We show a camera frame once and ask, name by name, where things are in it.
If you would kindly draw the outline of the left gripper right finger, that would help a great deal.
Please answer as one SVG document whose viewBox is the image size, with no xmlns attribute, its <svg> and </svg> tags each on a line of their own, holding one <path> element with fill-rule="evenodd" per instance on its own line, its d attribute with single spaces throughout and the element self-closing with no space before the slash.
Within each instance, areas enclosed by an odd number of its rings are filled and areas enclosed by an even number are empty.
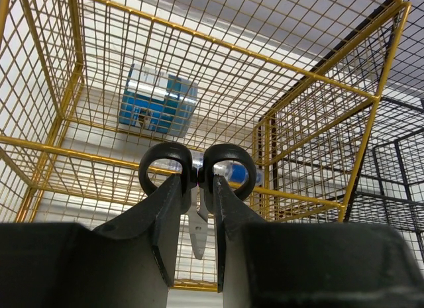
<svg viewBox="0 0 424 308">
<path fill-rule="evenodd" d="M 275 223 L 213 181 L 225 307 L 422 307 L 423 275 L 399 232 L 363 223 Z"/>
</svg>

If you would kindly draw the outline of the black handled scissors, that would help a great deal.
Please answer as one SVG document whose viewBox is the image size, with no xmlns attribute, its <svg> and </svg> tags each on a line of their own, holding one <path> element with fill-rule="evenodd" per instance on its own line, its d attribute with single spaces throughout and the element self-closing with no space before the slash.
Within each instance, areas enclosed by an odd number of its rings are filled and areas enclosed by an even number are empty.
<svg viewBox="0 0 424 308">
<path fill-rule="evenodd" d="M 240 200 L 245 200 L 252 192 L 254 186 L 263 182 L 263 174 L 256 168 L 248 152 L 235 144 L 216 144 L 203 153 L 203 166 L 197 170 L 192 165 L 191 150 L 177 142 L 163 142 L 150 148 L 143 156 L 138 167 L 138 179 L 144 192 L 148 195 L 158 187 L 153 184 L 148 176 L 151 163 L 156 160 L 169 158 L 182 165 L 181 176 L 182 213 L 188 214 L 189 235 L 191 247 L 196 259 L 201 260 L 205 253 L 208 230 L 208 216 L 212 213 L 212 188 L 214 165 L 217 162 L 232 160 L 240 162 L 248 171 L 248 179 L 235 189 L 235 195 Z"/>
</svg>

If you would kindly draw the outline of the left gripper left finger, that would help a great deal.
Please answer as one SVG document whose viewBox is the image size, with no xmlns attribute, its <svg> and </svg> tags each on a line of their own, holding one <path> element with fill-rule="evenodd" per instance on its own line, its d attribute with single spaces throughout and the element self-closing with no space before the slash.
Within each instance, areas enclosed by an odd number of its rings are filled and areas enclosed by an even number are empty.
<svg viewBox="0 0 424 308">
<path fill-rule="evenodd" d="M 174 282 L 182 183 L 95 229 L 1 225 L 2 307 L 165 307 Z"/>
</svg>

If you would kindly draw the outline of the blue tape dispenser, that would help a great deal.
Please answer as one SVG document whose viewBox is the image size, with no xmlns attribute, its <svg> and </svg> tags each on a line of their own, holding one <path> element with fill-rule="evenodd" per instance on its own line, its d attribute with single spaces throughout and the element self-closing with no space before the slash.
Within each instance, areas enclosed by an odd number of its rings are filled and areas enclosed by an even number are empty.
<svg viewBox="0 0 424 308">
<path fill-rule="evenodd" d="M 194 81 L 133 64 L 121 99 L 119 122 L 182 138 L 188 131 L 197 96 Z"/>
</svg>

